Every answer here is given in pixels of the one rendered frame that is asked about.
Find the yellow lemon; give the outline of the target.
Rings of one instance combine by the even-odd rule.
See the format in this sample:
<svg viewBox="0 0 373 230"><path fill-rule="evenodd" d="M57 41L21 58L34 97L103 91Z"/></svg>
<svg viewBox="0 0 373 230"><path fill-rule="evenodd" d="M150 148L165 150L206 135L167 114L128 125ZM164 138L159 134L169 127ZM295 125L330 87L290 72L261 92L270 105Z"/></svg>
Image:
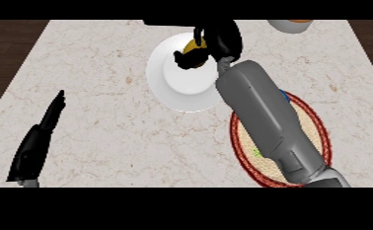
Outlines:
<svg viewBox="0 0 373 230"><path fill-rule="evenodd" d="M189 53L192 50L199 49L199 48L206 48L205 40L200 38L200 45L196 44L195 39L192 39L186 45L183 54ZM205 61L200 62L193 68L197 68L203 65Z"/></svg>

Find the red-rimmed woven placemat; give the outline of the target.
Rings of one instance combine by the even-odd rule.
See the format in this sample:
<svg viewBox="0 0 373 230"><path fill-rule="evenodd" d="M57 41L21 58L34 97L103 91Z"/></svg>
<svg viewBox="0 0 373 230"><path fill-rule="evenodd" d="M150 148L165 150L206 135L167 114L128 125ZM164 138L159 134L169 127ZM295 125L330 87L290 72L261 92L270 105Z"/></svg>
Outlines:
<svg viewBox="0 0 373 230"><path fill-rule="evenodd" d="M321 119L307 102L290 92L283 95L296 111L302 130L318 151L324 164L332 166L332 143ZM264 188L299 188L299 184L287 182L276 162L265 158L246 132L236 114L230 117L230 142L240 166L251 179Z"/></svg>

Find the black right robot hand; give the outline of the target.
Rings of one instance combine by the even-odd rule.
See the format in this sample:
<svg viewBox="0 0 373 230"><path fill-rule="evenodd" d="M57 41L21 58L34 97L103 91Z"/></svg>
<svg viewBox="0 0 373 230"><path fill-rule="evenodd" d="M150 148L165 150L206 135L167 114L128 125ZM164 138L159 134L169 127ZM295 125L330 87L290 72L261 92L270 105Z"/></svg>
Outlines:
<svg viewBox="0 0 373 230"><path fill-rule="evenodd" d="M209 22L193 29L196 48L186 53L174 52L178 68L189 70L199 67L212 57L218 70L225 70L240 58L243 49L242 36L233 20Z"/></svg>

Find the white bowl with orange contents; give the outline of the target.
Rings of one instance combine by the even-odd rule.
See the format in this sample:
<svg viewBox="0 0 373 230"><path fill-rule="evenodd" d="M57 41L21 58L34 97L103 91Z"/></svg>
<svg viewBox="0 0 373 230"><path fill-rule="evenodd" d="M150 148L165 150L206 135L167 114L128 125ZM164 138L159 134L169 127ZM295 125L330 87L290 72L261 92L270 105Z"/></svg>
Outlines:
<svg viewBox="0 0 373 230"><path fill-rule="evenodd" d="M270 20L268 24L286 34L301 34L311 25L311 20Z"/></svg>

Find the white round plate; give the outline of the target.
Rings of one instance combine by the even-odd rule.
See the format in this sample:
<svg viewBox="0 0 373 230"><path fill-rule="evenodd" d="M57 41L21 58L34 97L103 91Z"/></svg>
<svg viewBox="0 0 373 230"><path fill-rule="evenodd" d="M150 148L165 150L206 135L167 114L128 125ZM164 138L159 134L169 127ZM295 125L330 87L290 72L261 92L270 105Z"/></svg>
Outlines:
<svg viewBox="0 0 373 230"><path fill-rule="evenodd" d="M146 77L153 95L172 110L195 113L212 108L221 97L215 90L217 63L208 57L203 65L183 70L174 52L183 51L192 41L192 33L168 37L153 49L147 60Z"/></svg>

